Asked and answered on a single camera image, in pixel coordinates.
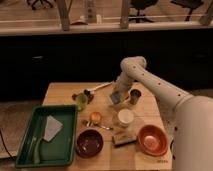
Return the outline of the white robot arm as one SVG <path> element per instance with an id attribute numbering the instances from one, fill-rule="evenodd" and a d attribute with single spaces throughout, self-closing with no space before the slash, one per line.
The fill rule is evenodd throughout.
<path id="1" fill-rule="evenodd" d="M 213 98 L 194 96 L 148 72 L 142 56 L 121 61 L 114 92 L 122 103 L 134 81 L 142 83 L 176 114 L 172 171 L 213 171 Z"/>

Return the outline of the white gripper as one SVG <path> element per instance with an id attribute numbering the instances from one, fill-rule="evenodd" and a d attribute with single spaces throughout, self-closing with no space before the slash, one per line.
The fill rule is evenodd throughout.
<path id="1" fill-rule="evenodd" d="M 130 99 L 130 96 L 128 96 L 128 92 L 131 89 L 133 82 L 134 80 L 126 74 L 121 74 L 117 78 L 114 91 L 118 92 L 122 96 L 122 98 L 120 99 L 121 104 L 126 103 Z"/>

